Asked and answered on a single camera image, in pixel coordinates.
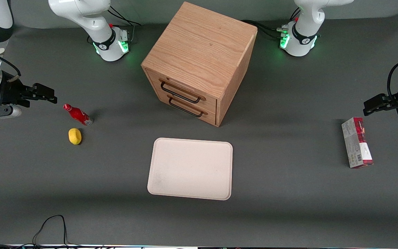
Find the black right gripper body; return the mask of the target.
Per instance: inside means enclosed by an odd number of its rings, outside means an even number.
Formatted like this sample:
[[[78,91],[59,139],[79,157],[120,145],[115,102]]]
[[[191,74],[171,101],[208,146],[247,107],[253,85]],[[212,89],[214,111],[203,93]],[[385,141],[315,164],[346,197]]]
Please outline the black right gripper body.
[[[3,81],[0,85],[0,105],[30,107],[30,100],[33,98],[28,88],[19,79],[14,82]]]

